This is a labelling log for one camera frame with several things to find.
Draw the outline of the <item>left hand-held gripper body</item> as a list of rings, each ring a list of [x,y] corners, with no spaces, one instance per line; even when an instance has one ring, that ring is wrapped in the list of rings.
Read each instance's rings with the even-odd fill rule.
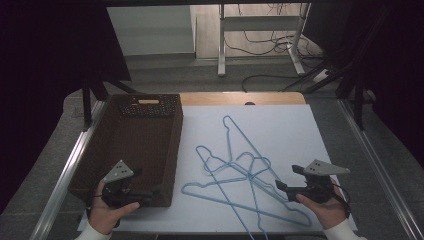
[[[134,192],[131,183],[135,179],[133,171],[123,160],[119,160],[102,178],[105,186],[102,200],[111,208],[120,208],[127,204],[138,202],[141,206],[149,206],[152,202],[152,192]]]

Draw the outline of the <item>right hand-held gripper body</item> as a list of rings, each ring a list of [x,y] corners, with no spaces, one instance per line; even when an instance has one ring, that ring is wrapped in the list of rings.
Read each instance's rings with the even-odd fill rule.
[[[313,160],[306,167],[300,168],[300,175],[306,179],[307,196],[317,203],[327,202],[335,193],[332,175],[349,174],[350,170],[327,163],[318,159]]]

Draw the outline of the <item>brown woven basket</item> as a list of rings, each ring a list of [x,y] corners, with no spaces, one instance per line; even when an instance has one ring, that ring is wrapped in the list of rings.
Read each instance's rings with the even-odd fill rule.
[[[97,182],[123,160],[142,175],[132,180],[134,192],[162,185],[151,207],[172,203],[183,125],[178,94],[116,94],[109,98],[100,121],[77,165],[70,193],[85,201]]]

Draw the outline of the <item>blue wire hanger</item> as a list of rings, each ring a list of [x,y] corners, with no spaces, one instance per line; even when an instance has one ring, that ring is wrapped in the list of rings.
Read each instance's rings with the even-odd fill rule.
[[[214,156],[214,159],[211,159],[209,161],[208,165],[211,167],[212,170],[215,170],[219,166],[218,159],[219,157]],[[195,195],[206,195],[212,198],[218,198],[220,200],[223,200],[224,197],[222,196],[217,186],[208,186],[206,188],[200,188],[199,186],[196,186],[196,183],[205,184],[213,180],[212,177],[207,176],[203,171],[203,163],[202,173],[208,178],[206,182],[187,182],[182,186],[181,192],[190,197],[195,197]],[[215,173],[215,176],[219,180],[244,177],[242,174],[240,174],[233,168],[218,170]],[[304,210],[299,209],[298,207],[293,207],[289,203],[289,201],[287,203],[277,201],[275,198],[273,198],[272,196],[268,196],[266,193],[264,193],[258,188],[254,188],[254,192],[256,193],[257,198],[257,204],[255,205],[252,195],[252,188],[247,180],[235,182],[232,184],[223,184],[223,188],[231,201],[251,208],[254,208],[256,205],[258,206],[258,209],[261,212],[262,228],[264,218],[275,219],[285,223],[293,224],[295,226],[312,226],[312,219]],[[256,220],[257,226],[257,215],[249,210],[238,209],[239,214],[242,216],[246,224],[246,217],[242,214],[243,211],[246,211],[247,213],[252,213],[254,215],[254,219]]]
[[[254,188],[258,188],[277,201],[287,203],[288,198],[275,185],[274,180],[280,177],[275,173],[272,162],[260,153],[231,116],[224,116],[222,123],[226,130],[228,165],[246,178],[252,195],[256,196]]]
[[[207,176],[210,176],[210,177],[213,178],[213,180],[211,182],[208,182],[208,183],[205,183],[205,184],[196,183],[196,186],[199,186],[200,188],[206,188],[208,186],[217,186],[218,189],[220,190],[222,196],[224,197],[224,199],[220,200],[218,198],[212,198],[212,197],[209,197],[209,196],[206,196],[206,195],[195,195],[195,197],[206,199],[208,201],[222,203],[224,205],[230,206],[232,211],[234,212],[234,214],[238,218],[240,224],[243,226],[246,233],[251,238],[251,240],[255,240],[253,233],[249,230],[247,224],[243,220],[242,216],[239,214],[238,209],[244,209],[244,210],[249,210],[249,211],[254,212],[257,215],[257,228],[260,230],[264,239],[269,240],[267,232],[261,226],[261,212],[259,211],[258,206],[256,205],[257,204],[256,194],[253,194],[253,200],[254,200],[254,204],[256,206],[254,208],[251,208],[251,207],[244,206],[244,205],[241,205],[241,204],[238,204],[236,202],[231,201],[229,196],[227,195],[227,193],[225,192],[225,190],[223,188],[223,184],[232,184],[232,183],[235,183],[235,182],[241,182],[241,181],[244,181],[244,180],[249,180],[250,176],[246,175],[246,176],[241,177],[241,178],[230,178],[230,179],[226,179],[226,180],[219,180],[215,176],[215,173],[218,170],[222,170],[222,169],[226,169],[226,168],[232,168],[232,164],[229,163],[229,162],[225,162],[221,158],[219,158],[218,159],[219,166],[215,170],[212,170],[211,167],[208,165],[209,161],[211,159],[214,159],[212,152],[205,146],[197,146],[196,152],[197,152],[198,156],[200,157],[200,159],[203,163],[203,171],[205,172],[205,174]]]

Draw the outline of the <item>white table sheet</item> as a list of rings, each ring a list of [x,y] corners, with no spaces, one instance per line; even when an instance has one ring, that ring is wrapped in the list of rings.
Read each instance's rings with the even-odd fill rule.
[[[231,116],[250,138],[260,153],[271,162],[279,181],[289,186],[302,186],[303,176],[292,171],[293,165],[305,167],[313,160],[328,161],[314,116],[307,105],[268,106],[186,106],[179,146],[172,203],[169,207],[143,207],[121,220],[119,231],[162,234],[246,234],[231,208],[223,204],[190,197],[181,192],[187,182],[204,183],[202,161],[197,146],[205,146],[213,156],[228,161],[226,130],[222,119]],[[264,218],[267,234],[316,232],[321,226],[306,207],[311,227],[295,226]],[[249,230],[261,234],[252,213],[243,211]]]

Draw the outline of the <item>black metal stand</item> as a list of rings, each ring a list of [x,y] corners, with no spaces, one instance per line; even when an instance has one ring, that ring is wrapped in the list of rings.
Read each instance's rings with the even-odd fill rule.
[[[126,93],[136,93],[135,89],[121,81],[100,73],[95,73],[92,76],[85,77],[82,80],[84,132],[86,132],[92,125],[91,94],[94,94],[94,97],[99,101],[106,101],[110,96],[104,85],[105,82],[112,84]]]
[[[372,43],[382,28],[384,21],[392,10],[392,5],[378,3],[370,20],[363,25],[361,33],[354,38],[354,43],[350,47],[351,53],[348,62],[342,67],[330,73],[321,82],[315,83],[303,90],[302,94],[311,94],[328,84],[339,80],[339,85],[334,94],[337,99],[347,99],[351,93],[353,95],[353,119],[360,130],[363,130],[363,104],[365,103],[363,93],[365,90],[365,75],[363,73],[367,52],[371,49]]]

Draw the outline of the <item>white power strip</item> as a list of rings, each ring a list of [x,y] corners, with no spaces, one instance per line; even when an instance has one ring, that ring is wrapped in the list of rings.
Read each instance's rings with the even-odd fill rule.
[[[329,76],[331,74],[331,71],[330,70],[328,70],[328,69],[323,69],[320,73],[318,73],[315,77],[314,77],[314,79],[313,79],[313,81],[315,82],[315,83],[318,83],[318,82],[320,82],[320,81],[322,81],[323,79],[325,79],[327,76]]]

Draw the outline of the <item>dark curtain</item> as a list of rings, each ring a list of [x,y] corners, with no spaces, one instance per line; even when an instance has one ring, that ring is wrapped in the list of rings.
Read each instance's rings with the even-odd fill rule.
[[[347,69],[336,94],[371,91],[374,112],[424,167],[424,0],[314,2],[303,34]]]
[[[0,0],[0,214],[32,169],[65,98],[130,74],[102,0]]]

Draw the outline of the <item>white cabinet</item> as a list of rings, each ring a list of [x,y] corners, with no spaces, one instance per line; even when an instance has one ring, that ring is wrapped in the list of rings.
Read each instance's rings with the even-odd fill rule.
[[[194,52],[187,5],[108,7],[107,11],[125,56]]]

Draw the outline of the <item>aluminium rail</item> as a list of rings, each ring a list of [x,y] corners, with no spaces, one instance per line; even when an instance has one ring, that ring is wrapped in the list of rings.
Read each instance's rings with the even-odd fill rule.
[[[92,124],[88,127],[86,131],[82,131],[80,133],[29,240],[47,239],[54,225],[56,217],[59,213],[59,210],[61,209],[61,206],[68,193],[68,186],[77,169],[77,165],[79,164],[82,158],[82,154],[87,148],[88,142],[91,139],[94,130],[100,121],[101,114],[105,110],[105,108],[105,102],[95,102],[91,111],[91,114],[93,116]]]
[[[388,201],[390,202],[395,215],[399,219],[409,240],[424,240],[423,231],[419,228],[415,217],[407,206],[406,201],[395,187],[394,182],[389,176],[381,161],[380,156],[377,154],[366,132],[361,130],[359,125],[355,122],[353,116],[354,111],[349,106],[349,102],[345,99],[340,99],[337,101],[337,103],[340,106],[343,115],[345,116],[359,145],[361,146],[362,151],[364,152],[374,174],[376,175],[378,182],[380,183],[380,186],[388,198]]]

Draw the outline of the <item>white metal desk frame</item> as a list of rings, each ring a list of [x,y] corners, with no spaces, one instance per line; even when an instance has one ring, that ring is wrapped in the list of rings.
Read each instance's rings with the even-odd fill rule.
[[[297,16],[225,16],[225,5],[219,5],[219,52],[218,76],[224,77],[226,73],[225,33],[240,31],[291,31],[294,38],[287,44],[287,52],[299,76],[305,75],[305,70],[299,59],[297,50],[301,34],[309,11],[310,4],[300,7]]]

